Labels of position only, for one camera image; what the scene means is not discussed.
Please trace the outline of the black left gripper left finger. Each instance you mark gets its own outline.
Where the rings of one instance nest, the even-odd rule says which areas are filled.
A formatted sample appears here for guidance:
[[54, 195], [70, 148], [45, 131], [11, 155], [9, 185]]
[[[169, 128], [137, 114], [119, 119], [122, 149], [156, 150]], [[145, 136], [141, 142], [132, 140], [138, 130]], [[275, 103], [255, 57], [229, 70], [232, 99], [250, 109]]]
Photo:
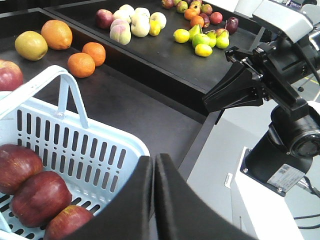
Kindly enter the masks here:
[[153, 189], [153, 160], [142, 156], [116, 196], [66, 240], [147, 240]]

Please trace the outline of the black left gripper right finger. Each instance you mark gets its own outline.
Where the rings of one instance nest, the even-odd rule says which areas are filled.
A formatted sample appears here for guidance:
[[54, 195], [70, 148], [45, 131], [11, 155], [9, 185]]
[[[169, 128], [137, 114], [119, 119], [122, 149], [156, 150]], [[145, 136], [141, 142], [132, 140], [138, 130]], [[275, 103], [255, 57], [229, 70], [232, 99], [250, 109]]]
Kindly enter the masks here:
[[196, 195], [167, 153], [155, 158], [154, 207], [161, 240], [252, 239]]

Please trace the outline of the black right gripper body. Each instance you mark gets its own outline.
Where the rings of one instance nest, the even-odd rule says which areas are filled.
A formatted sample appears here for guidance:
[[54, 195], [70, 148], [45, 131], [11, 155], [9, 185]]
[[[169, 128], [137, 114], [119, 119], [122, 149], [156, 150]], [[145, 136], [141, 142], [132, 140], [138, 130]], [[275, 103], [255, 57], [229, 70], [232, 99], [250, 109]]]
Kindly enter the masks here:
[[313, 47], [287, 40], [261, 43], [251, 51], [232, 47], [226, 59], [240, 63], [260, 78], [263, 98], [273, 99], [287, 113], [307, 113], [307, 102], [291, 84], [313, 72]]

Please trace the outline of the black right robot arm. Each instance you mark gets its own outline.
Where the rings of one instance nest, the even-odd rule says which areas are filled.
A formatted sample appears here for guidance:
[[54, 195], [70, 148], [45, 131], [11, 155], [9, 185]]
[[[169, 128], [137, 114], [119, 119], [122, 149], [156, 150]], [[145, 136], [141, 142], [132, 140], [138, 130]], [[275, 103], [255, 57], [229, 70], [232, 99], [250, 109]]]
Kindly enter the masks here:
[[320, 8], [263, 0], [252, 18], [276, 39], [250, 51], [229, 49], [231, 68], [203, 97], [209, 112], [276, 102], [267, 132], [254, 148], [243, 148], [230, 179], [232, 222], [210, 209], [162, 153], [154, 167], [161, 240], [302, 239], [284, 197], [320, 153], [320, 105], [303, 99], [292, 84], [320, 68]]

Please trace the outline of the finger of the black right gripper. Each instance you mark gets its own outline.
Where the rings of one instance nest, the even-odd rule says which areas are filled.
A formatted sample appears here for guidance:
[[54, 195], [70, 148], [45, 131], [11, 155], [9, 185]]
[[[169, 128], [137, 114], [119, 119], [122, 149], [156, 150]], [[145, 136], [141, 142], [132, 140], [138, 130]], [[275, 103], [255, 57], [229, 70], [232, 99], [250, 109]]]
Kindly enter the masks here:
[[247, 65], [236, 61], [220, 82], [203, 96], [202, 101], [208, 112], [261, 106], [263, 90], [260, 76]]

